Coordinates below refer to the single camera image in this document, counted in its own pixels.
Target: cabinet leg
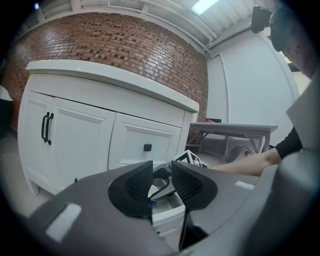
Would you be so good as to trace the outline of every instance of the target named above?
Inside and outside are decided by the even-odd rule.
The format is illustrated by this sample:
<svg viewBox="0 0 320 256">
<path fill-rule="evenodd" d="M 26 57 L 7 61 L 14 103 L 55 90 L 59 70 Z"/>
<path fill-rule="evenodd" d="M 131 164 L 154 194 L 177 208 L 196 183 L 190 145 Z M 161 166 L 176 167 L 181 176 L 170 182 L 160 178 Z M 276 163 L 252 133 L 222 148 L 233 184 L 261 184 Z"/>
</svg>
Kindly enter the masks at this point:
<svg viewBox="0 0 320 256">
<path fill-rule="evenodd" d="M 37 184 L 33 183 L 30 179 L 26 179 L 26 183 L 28 184 L 29 189 L 31 192 L 37 196 L 40 193 L 40 189 Z"/>
</svg>

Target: brick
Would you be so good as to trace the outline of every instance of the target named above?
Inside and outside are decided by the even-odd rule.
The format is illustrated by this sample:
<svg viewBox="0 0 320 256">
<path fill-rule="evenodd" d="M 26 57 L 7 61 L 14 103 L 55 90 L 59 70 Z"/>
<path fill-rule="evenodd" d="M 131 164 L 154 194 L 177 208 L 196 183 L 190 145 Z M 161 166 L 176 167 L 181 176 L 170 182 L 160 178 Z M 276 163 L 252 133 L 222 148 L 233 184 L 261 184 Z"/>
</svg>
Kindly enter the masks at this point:
<svg viewBox="0 0 320 256">
<path fill-rule="evenodd" d="M 27 64 L 39 60 L 97 62 L 139 74 L 197 101 L 198 121 L 206 116 L 206 58 L 176 34 L 136 17 L 91 12 L 55 19 L 21 37 L 7 55 L 0 83 L 13 99 L 15 130 Z"/>
</svg>

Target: green trash bin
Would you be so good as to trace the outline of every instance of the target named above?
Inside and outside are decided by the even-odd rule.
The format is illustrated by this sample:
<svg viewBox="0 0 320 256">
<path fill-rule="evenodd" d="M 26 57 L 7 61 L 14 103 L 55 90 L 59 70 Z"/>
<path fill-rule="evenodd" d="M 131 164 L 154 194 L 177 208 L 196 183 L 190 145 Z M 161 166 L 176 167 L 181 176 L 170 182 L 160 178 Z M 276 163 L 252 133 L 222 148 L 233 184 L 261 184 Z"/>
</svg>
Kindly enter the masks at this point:
<svg viewBox="0 0 320 256">
<path fill-rule="evenodd" d="M 10 121 L 14 101 L 8 91 L 0 85 L 0 139 L 4 138 L 10 130 Z"/>
</svg>

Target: fluorescent light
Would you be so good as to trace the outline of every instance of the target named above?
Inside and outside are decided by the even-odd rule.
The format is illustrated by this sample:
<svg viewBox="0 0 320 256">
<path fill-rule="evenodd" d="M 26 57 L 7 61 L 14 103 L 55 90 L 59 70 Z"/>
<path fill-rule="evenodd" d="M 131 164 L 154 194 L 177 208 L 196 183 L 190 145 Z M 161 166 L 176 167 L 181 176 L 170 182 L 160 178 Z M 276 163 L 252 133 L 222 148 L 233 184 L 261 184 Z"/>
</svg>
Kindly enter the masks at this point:
<svg viewBox="0 0 320 256">
<path fill-rule="evenodd" d="M 218 1 L 219 0 L 199 0 L 192 6 L 191 10 L 196 14 L 201 15 Z"/>
</svg>

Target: cap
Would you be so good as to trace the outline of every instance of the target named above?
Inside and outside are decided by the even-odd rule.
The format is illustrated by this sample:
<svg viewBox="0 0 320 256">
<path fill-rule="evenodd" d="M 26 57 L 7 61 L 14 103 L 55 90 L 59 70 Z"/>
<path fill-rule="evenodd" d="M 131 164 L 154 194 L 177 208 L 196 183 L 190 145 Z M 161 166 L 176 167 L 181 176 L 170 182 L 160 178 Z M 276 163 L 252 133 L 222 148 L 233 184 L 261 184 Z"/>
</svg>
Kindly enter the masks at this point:
<svg viewBox="0 0 320 256">
<path fill-rule="evenodd" d="M 289 29 L 287 27 L 290 21 L 296 20 L 296 17 L 289 9 L 280 8 L 271 17 L 271 42 L 277 52 L 281 52 L 289 38 Z"/>
</svg>

